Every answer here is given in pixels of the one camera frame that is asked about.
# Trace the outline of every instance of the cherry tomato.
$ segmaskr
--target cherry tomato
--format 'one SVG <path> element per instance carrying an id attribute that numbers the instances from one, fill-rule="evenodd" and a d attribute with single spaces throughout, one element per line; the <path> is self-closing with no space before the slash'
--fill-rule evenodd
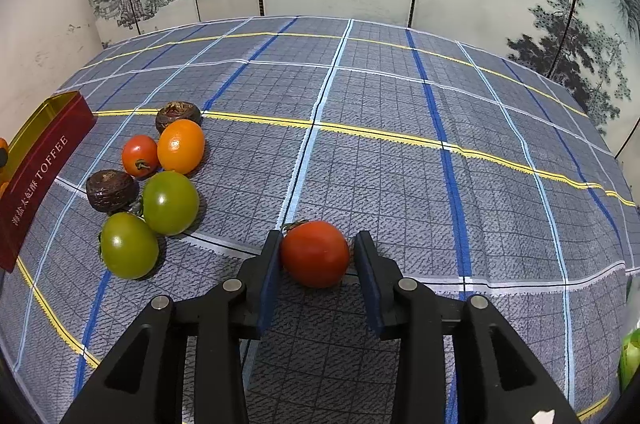
<path id="1" fill-rule="evenodd" d="M 326 288 L 340 281 L 349 265 L 349 246 L 326 221 L 307 221 L 287 232 L 280 245 L 284 268 L 297 282 Z"/>
<path id="2" fill-rule="evenodd" d="M 131 137 L 122 148 L 122 165 L 132 177 L 144 178 L 158 169 L 158 147 L 146 135 Z"/>

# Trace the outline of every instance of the white wall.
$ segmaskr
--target white wall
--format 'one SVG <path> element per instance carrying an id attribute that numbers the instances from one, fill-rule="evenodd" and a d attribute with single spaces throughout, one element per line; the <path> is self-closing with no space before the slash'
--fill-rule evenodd
<path id="1" fill-rule="evenodd" d="M 101 49 L 87 0 L 0 0 L 0 137 Z"/>

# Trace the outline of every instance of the light blue stripe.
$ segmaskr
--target light blue stripe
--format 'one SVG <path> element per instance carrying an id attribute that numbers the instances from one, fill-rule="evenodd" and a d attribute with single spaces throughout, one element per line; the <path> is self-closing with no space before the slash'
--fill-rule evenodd
<path id="1" fill-rule="evenodd" d="M 311 110 L 310 120 L 313 123 L 312 126 L 305 131 L 305 137 L 302 139 L 300 149 L 298 150 L 298 157 L 296 158 L 296 164 L 293 166 L 293 173 L 289 180 L 289 186 L 287 187 L 287 194 L 285 195 L 282 207 L 280 208 L 280 214 L 276 222 L 276 228 L 279 229 L 283 223 L 291 223 L 298 202 L 300 201 L 300 194 L 302 192 L 302 185 L 305 181 L 306 169 L 309 165 L 309 158 L 311 157 L 311 151 L 313 150 L 314 143 L 316 142 L 316 136 L 318 135 L 319 125 L 318 122 L 322 118 L 322 111 L 326 98 L 331 90 L 331 85 L 334 83 L 335 73 L 337 72 L 337 66 L 340 65 L 342 54 L 344 53 L 344 47 L 347 45 L 347 39 L 353 28 L 353 20 L 350 19 L 347 23 L 347 27 L 344 29 L 342 39 L 336 48 L 334 59 L 331 61 L 331 67 L 327 70 L 318 93 L 316 103 Z"/>
<path id="2" fill-rule="evenodd" d="M 187 65 L 191 64 L 194 60 L 199 58 L 202 54 L 207 52 L 207 50 L 209 50 L 212 46 L 214 46 L 218 42 L 222 41 L 222 39 L 224 39 L 226 36 L 230 35 L 231 33 L 235 32 L 238 28 L 240 28 L 244 24 L 248 23 L 250 20 L 251 20 L 251 18 L 247 19 L 244 23 L 241 23 L 238 26 L 236 26 L 235 28 L 232 28 L 231 30 L 229 30 L 221 38 L 218 38 L 215 41 L 213 41 L 211 44 L 208 44 L 204 49 L 199 51 L 196 55 L 191 57 L 190 60 L 188 60 L 184 65 L 182 65 L 180 68 L 178 68 L 178 70 L 174 71 L 174 73 L 172 73 L 171 76 L 169 76 L 162 84 L 160 84 L 158 87 L 156 87 L 156 89 L 153 90 L 148 95 L 148 97 L 146 97 L 146 99 L 143 100 L 143 102 L 141 104 L 136 106 L 136 108 L 132 111 L 132 113 L 130 113 L 130 115 L 122 122 L 120 127 L 116 130 L 116 133 L 114 133 L 113 136 L 108 140 L 107 144 L 102 148 L 100 153 L 95 157 L 93 163 L 87 169 L 87 171 L 85 172 L 84 176 L 80 180 L 80 184 L 84 184 L 84 182 L 86 182 L 86 179 L 91 175 L 92 172 L 94 172 L 94 169 L 98 165 L 98 163 L 100 162 L 101 158 L 107 152 L 109 147 L 111 147 L 111 144 L 113 144 L 113 142 L 116 140 L 116 138 L 118 138 L 118 135 L 120 135 L 120 133 L 122 133 L 122 130 L 124 130 L 125 126 L 129 123 L 129 121 L 134 117 L 134 115 L 135 115 L 137 110 L 142 108 L 144 105 L 148 104 L 148 102 L 151 99 L 153 99 L 153 97 L 156 95 L 156 93 L 158 93 L 164 86 L 169 84 L 174 79 L 174 77 L 176 75 L 178 75 L 182 70 L 184 70 L 184 68 L 187 67 Z M 76 195 L 72 194 L 71 198 L 69 198 L 68 202 L 66 203 L 66 205 L 64 206 L 64 208 L 60 212 L 60 215 L 58 216 L 58 220 L 56 221 L 56 225 L 53 228 L 53 231 L 51 232 L 51 236 L 49 237 L 49 241 L 47 242 L 47 246 L 45 247 L 44 253 L 42 254 L 42 257 L 40 258 L 40 262 L 38 263 L 38 270 L 36 272 L 36 276 L 33 279 L 33 285 L 34 286 L 36 286 L 38 284 L 38 280 L 40 279 L 40 274 L 42 273 L 42 268 L 44 267 L 44 263 L 47 260 L 47 256 L 49 255 L 49 249 L 51 248 L 51 245 L 53 244 L 53 240 L 56 237 L 56 234 L 58 233 L 58 229 L 60 229 L 60 225 L 62 224 L 62 219 L 65 217 L 65 214 L 68 212 L 68 210 L 71 207 L 71 204 L 74 202 L 75 198 L 76 198 Z M 27 302 L 27 309 L 25 311 L 24 322 L 22 324 L 22 335 L 20 337 L 20 348 L 18 349 L 18 359 L 16 360 L 16 362 L 14 364 L 14 367 L 13 367 L 14 373 L 18 371 L 18 369 L 20 368 L 20 364 L 22 363 L 22 355 L 24 354 L 24 345 L 25 345 L 26 337 L 27 337 L 27 331 L 28 331 L 28 326 L 29 326 L 29 317 L 30 317 L 30 314 L 31 314 L 31 306 L 32 306 L 32 304 L 33 304 L 33 288 L 31 288 L 30 291 L 29 291 L 29 300 Z"/>
<path id="3" fill-rule="evenodd" d="M 502 101 L 498 97 L 498 94 L 495 92 L 494 88 L 491 86 L 491 83 L 484 76 L 484 73 L 482 73 L 480 68 L 478 68 L 478 65 L 476 65 L 476 63 L 471 58 L 471 56 L 466 52 L 464 46 L 462 46 L 462 44 L 460 44 L 459 42 L 457 42 L 457 44 L 460 50 L 462 50 L 463 54 L 465 54 L 468 61 L 474 66 L 474 68 L 476 68 L 478 75 L 480 76 L 480 78 L 488 88 L 489 92 L 491 92 L 491 94 L 494 96 L 494 100 L 495 102 L 498 103 L 500 110 L 502 110 L 502 114 L 504 115 L 504 118 L 506 119 L 507 123 L 511 127 L 511 130 L 514 132 L 515 136 L 520 140 L 520 145 L 522 147 L 522 151 L 524 153 L 525 159 L 527 160 L 527 163 L 534 170 L 533 178 L 536 181 L 538 192 L 540 194 L 540 199 L 542 200 L 542 205 L 545 210 L 546 219 L 548 219 L 549 227 L 551 228 L 551 236 L 553 238 L 554 247 L 556 249 L 556 258 L 558 259 L 560 273 L 562 275 L 562 282 L 564 282 L 564 284 L 566 285 L 567 272 L 566 272 L 566 265 L 564 264 L 564 257 L 562 256 L 562 246 L 560 244 L 560 238 L 558 236 L 558 227 L 556 226 L 556 220 L 551 211 L 551 206 L 549 205 L 548 198 L 546 197 L 546 191 L 545 191 L 544 185 L 542 184 L 542 179 L 540 179 L 540 176 L 536 172 L 536 166 L 533 163 L 533 158 L 531 158 L 527 141 L 524 139 L 520 131 L 518 131 L 518 128 L 516 128 L 516 125 L 513 123 L 513 120 L 511 120 L 511 117 L 508 111 L 506 110 L 506 108 L 504 107 L 504 104 L 502 104 Z M 569 307 L 569 292 L 567 292 L 566 288 L 564 288 L 564 290 L 562 291 L 562 308 L 564 312 L 564 353 L 565 353 L 564 396 L 569 401 L 569 404 L 573 406 L 574 398 L 575 398 L 574 396 L 574 384 L 575 384 L 574 382 L 575 380 L 574 379 L 575 377 L 574 340 L 573 340 L 573 328 L 572 328 L 572 322 L 571 322 L 571 311 Z"/>

